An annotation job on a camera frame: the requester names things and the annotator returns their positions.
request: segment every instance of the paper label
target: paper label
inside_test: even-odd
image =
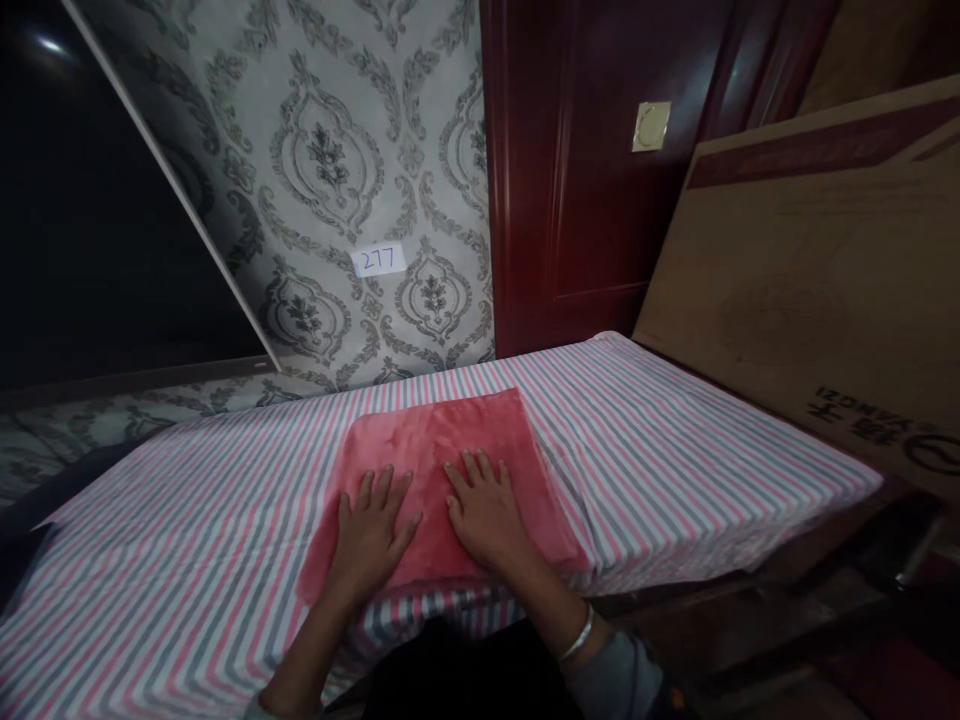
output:
[[[350,259],[357,270],[357,277],[386,275],[407,269],[407,263],[403,259],[403,245],[400,243],[368,245],[350,253]]]

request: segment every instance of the bed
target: bed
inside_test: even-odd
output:
[[[0,715],[235,717],[304,609],[297,574],[338,442],[366,413],[520,388],[585,595],[752,568],[881,476],[617,333],[483,365],[178,425],[60,508],[0,628]],[[444,615],[472,637],[522,616],[501,588],[367,608],[330,701]]]

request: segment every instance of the cardboard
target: cardboard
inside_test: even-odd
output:
[[[960,500],[960,76],[697,147],[634,339]]]

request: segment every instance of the red wooden door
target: red wooden door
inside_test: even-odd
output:
[[[792,115],[835,6],[484,1],[497,357],[632,331],[694,145]]]

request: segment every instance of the hand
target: hand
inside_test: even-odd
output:
[[[512,560],[539,554],[523,529],[517,502],[510,484],[510,472],[500,461],[498,478],[483,450],[476,460],[463,451],[468,483],[450,463],[444,465],[456,496],[447,497],[450,522],[467,552],[484,567],[503,574]]]
[[[393,466],[387,465],[373,489],[373,470],[367,471],[352,511],[350,498],[340,496],[340,533],[325,591],[337,593],[354,605],[369,600],[390,578],[423,517],[423,512],[418,512],[394,537],[397,512],[413,473],[404,475],[393,489],[392,479]]]

